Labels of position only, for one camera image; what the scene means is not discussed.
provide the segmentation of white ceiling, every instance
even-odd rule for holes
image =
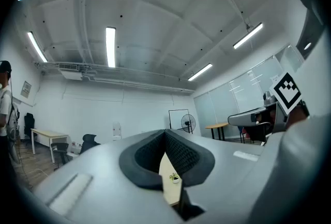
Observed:
[[[230,0],[23,0],[15,24],[35,61],[28,31],[50,62],[107,65],[105,28],[115,27],[117,67],[188,79],[207,63],[237,63],[282,35],[276,1],[234,0],[238,10]],[[247,32],[241,16],[265,26],[252,45],[234,50]]]

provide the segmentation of electric fan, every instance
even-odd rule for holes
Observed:
[[[182,129],[185,132],[188,133],[192,133],[193,134],[193,130],[195,129],[195,119],[192,115],[190,114],[186,114],[183,116],[182,118]]]

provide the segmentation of whiteboard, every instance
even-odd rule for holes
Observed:
[[[171,129],[182,129],[182,118],[189,114],[188,109],[169,110]]]

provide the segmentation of black cap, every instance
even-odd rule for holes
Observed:
[[[11,73],[11,65],[8,61],[0,61],[0,73],[9,72]]]

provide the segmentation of black pants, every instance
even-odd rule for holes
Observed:
[[[5,171],[4,177],[7,178],[7,180],[10,181],[15,178],[14,168],[9,158],[7,136],[0,136],[0,168]]]

